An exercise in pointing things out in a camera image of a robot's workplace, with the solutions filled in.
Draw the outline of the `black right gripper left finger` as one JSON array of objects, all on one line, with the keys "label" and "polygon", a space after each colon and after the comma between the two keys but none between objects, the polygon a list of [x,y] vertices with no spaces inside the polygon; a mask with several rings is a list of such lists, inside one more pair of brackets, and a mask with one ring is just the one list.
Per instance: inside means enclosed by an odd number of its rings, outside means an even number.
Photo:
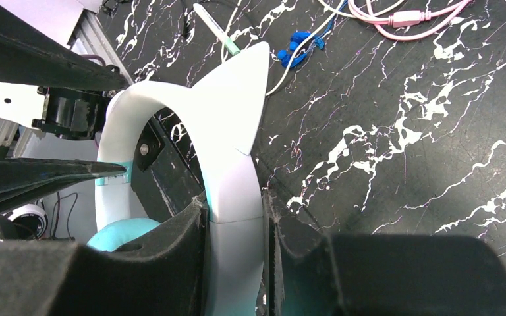
[{"label": "black right gripper left finger", "polygon": [[123,245],[0,243],[0,315],[200,315],[207,210],[184,211]]}]

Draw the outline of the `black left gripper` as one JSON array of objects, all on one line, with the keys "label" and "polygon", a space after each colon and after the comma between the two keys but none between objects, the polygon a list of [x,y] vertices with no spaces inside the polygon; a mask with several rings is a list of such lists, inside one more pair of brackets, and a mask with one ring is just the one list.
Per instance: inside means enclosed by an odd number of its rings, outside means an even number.
[{"label": "black left gripper", "polygon": [[[100,91],[127,85],[119,73],[69,51],[0,5],[0,119],[59,138],[91,140],[102,131],[111,100]],[[0,213],[126,170],[97,161],[0,160]]]}]

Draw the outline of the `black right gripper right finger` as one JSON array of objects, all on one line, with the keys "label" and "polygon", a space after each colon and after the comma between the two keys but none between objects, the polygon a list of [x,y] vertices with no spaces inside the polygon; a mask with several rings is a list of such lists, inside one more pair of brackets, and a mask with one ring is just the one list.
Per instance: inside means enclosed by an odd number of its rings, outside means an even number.
[{"label": "black right gripper right finger", "polygon": [[478,239],[322,234],[262,203],[268,315],[506,315],[506,268]]}]

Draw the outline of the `teal white cat-ear headphones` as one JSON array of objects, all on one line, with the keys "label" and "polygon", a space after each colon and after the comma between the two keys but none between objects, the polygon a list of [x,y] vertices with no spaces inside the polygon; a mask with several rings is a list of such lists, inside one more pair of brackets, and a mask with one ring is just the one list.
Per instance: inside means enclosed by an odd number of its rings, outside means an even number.
[{"label": "teal white cat-ear headphones", "polygon": [[270,48],[260,42],[188,88],[137,82],[109,103],[97,160],[126,168],[95,182],[98,230],[130,218],[130,172],[146,123],[164,108],[182,121],[209,205],[207,315],[253,315],[264,265],[263,206],[252,146],[264,108]]}]

